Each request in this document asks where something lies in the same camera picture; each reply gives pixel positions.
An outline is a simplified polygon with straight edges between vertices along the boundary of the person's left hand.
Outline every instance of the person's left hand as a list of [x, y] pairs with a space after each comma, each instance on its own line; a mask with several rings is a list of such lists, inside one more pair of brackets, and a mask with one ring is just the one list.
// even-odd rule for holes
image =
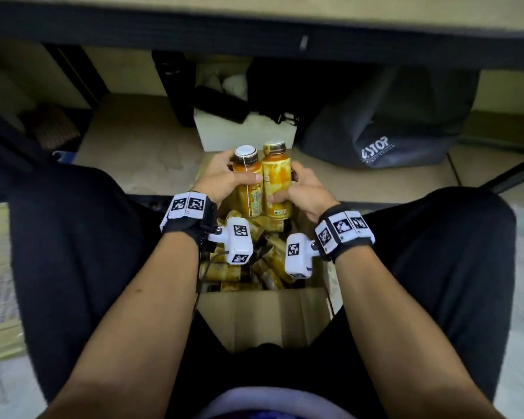
[[262, 182], [264, 178], [259, 173], [229, 170], [227, 165], [234, 155], [234, 150], [215, 154], [192, 190], [207, 195], [219, 207], [237, 185], [254, 185]]

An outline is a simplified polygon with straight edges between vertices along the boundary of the hand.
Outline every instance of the hand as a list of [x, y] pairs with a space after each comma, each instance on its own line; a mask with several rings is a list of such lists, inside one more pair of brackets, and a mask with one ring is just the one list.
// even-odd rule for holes
[[322, 185], [311, 168], [305, 168], [298, 161], [293, 161], [291, 162], [291, 169], [295, 172], [291, 186], [268, 196], [270, 203], [282, 203], [285, 200], [291, 200], [314, 223], [317, 223], [322, 213], [330, 207], [340, 204], [330, 191]]
[[217, 207], [237, 185], [253, 185], [263, 181], [263, 176], [253, 172], [232, 172], [228, 164], [235, 155], [234, 150], [215, 154], [204, 173], [192, 188], [193, 191], [210, 197]]

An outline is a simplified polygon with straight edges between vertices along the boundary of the floor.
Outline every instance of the floor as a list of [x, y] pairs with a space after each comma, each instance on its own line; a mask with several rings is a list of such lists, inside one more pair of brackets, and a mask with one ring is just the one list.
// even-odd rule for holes
[[[524, 160], [524, 155], [483, 147], [450, 151], [463, 185], [477, 186]], [[195, 129], [178, 125], [167, 98], [110, 95], [96, 112], [76, 163], [102, 168], [128, 193], [176, 194], [189, 188], [202, 161]], [[314, 169], [345, 201], [404, 203], [456, 185], [447, 160], [439, 165], [353, 171], [308, 157], [291, 157]], [[495, 405], [509, 419], [524, 419], [524, 184], [503, 198], [516, 212], [516, 290], [512, 328]], [[0, 419], [34, 418], [45, 403], [27, 357], [0, 362]]]

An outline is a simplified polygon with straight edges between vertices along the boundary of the pant leg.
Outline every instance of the pant leg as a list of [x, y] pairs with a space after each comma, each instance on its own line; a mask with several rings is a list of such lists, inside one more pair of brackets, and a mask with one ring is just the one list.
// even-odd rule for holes
[[[50, 402], [99, 321], [157, 244], [162, 214], [130, 202], [106, 173], [72, 165], [29, 175], [8, 201], [25, 339]], [[197, 313], [175, 391], [190, 385], [183, 377], [196, 373], [199, 347], [228, 354]]]
[[[516, 221], [487, 191], [446, 188], [365, 217], [374, 250], [493, 400], [509, 335]], [[342, 309], [306, 350], [305, 388], [359, 419], [385, 417]]]

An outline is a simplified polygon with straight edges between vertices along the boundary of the wristband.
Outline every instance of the wristband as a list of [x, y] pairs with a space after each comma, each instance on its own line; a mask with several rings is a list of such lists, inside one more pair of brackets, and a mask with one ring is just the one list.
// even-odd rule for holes
[[374, 235], [365, 219], [356, 210], [347, 210], [337, 204], [322, 213], [314, 229], [320, 255], [335, 262], [337, 257], [352, 247], [374, 244]]
[[205, 194], [189, 191], [173, 197], [159, 228], [161, 234], [184, 232], [203, 251], [208, 234], [214, 232], [216, 225], [216, 204]]

